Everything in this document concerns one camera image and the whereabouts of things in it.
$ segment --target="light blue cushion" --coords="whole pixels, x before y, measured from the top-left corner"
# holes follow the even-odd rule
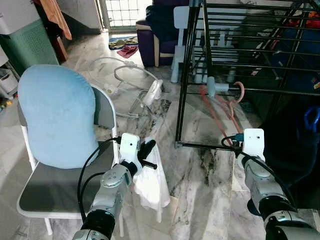
[[[56,168],[81,168],[98,147],[95,95],[80,74],[58,65],[34,65],[20,78],[18,100],[34,157]]]

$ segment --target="white towel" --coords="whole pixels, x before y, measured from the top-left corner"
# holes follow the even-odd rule
[[[145,142],[150,140],[152,138],[147,137]],[[157,144],[146,161],[157,164],[157,169],[144,167],[139,175],[135,175],[133,177],[134,191],[140,195],[140,203],[144,208],[156,210],[156,220],[160,223],[163,208],[170,203],[170,195]]]

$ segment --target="green laundry basket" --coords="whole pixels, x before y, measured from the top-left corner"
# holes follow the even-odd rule
[[[36,64],[59,64],[41,20],[1,38],[7,46],[8,58],[14,55],[25,69]]]

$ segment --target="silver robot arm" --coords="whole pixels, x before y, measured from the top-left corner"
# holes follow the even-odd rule
[[[73,240],[110,240],[123,206],[124,197],[135,174],[143,166],[157,168],[146,162],[156,142],[151,140],[140,145],[138,136],[124,133],[121,137],[120,155],[123,161],[105,172],[100,180],[90,210]]]
[[[264,135],[261,130],[244,131],[243,151],[267,166],[263,161]],[[241,164],[253,204],[264,221],[266,240],[320,240],[320,233],[298,216],[289,196],[269,171],[248,156],[241,160]]]

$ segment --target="gray chair seat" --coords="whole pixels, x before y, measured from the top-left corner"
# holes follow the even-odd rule
[[[109,170],[113,158],[113,144],[109,142],[86,167],[82,183],[93,174]],[[80,173],[81,168],[61,169],[39,162],[21,194],[18,211],[26,217],[38,218],[49,213],[78,214],[77,184]],[[101,176],[94,177],[85,189],[83,206],[86,212],[100,187],[100,179]]]

